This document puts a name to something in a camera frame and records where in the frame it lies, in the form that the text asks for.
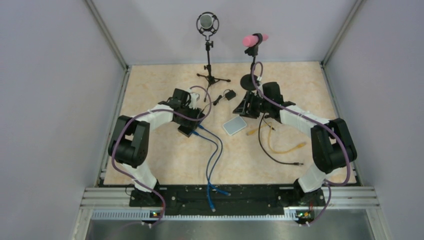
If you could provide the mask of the black network switch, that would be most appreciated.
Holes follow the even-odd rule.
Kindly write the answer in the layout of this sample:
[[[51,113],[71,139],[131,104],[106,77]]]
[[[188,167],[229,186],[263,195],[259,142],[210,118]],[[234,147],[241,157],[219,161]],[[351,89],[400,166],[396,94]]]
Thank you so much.
[[[189,138],[193,134],[193,132],[196,130],[196,128],[195,127],[187,127],[187,126],[180,125],[177,128],[177,130],[181,134],[183,134],[185,137]]]

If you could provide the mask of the black power adapter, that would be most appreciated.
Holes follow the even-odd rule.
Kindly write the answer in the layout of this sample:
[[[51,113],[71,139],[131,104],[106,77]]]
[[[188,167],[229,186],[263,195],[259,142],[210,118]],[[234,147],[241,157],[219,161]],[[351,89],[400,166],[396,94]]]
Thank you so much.
[[[235,98],[236,97],[236,93],[233,91],[233,90],[229,90],[229,91],[227,91],[225,94],[224,94],[224,96],[225,96],[225,98],[228,100],[228,101],[230,101],[230,100],[232,100],[233,98]]]

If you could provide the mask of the white network switch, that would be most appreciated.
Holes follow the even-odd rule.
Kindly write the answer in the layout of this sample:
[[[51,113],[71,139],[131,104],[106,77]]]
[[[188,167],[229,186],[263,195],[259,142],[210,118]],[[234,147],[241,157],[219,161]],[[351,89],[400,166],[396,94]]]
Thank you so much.
[[[247,127],[246,121],[241,116],[236,116],[222,125],[223,129],[229,136],[240,132]]]

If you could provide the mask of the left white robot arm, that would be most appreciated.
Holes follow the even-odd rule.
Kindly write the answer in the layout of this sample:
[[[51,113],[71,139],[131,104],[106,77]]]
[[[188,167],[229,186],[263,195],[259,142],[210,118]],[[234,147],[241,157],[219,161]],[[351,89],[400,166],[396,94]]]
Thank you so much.
[[[132,179],[132,197],[154,207],[162,200],[159,182],[146,163],[150,132],[168,124],[178,124],[178,131],[190,137],[206,117],[197,107],[198,93],[176,88],[173,95],[156,106],[133,117],[118,117],[108,146],[112,167]]]

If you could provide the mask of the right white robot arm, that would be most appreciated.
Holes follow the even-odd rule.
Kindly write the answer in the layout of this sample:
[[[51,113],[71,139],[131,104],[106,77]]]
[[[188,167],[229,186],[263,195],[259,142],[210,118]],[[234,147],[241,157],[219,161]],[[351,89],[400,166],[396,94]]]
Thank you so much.
[[[311,140],[313,163],[294,181],[292,201],[307,206],[324,183],[337,187],[346,185],[351,178],[351,162],[357,159],[346,121],[318,117],[291,101],[284,101],[277,82],[267,82],[255,89],[245,93],[233,114],[252,119],[265,114],[280,124],[298,129]]]

